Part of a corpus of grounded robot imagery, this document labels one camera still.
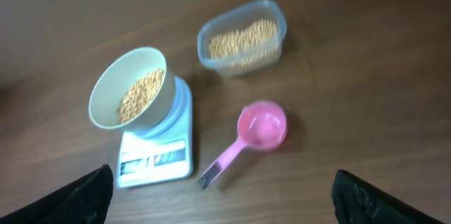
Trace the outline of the pink plastic scoop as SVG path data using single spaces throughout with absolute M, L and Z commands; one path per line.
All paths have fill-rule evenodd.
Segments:
M 271 151 L 288 132 L 287 116 L 273 101 L 255 101 L 242 109 L 237 121 L 237 139 L 204 171 L 197 184 L 206 189 L 244 149 Z

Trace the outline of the clear plastic container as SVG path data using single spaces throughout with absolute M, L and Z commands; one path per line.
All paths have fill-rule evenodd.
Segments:
M 279 5 L 255 0 L 207 22 L 197 37 L 197 53 L 205 68 L 238 77 L 279 62 L 286 33 Z

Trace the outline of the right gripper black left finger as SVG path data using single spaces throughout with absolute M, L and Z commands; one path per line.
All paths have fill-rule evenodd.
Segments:
M 1 224 L 103 224 L 113 196 L 109 165 L 1 217 Z

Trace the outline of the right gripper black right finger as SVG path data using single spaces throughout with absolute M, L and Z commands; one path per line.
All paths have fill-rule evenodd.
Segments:
M 331 192 L 339 224 L 443 224 L 346 170 Z

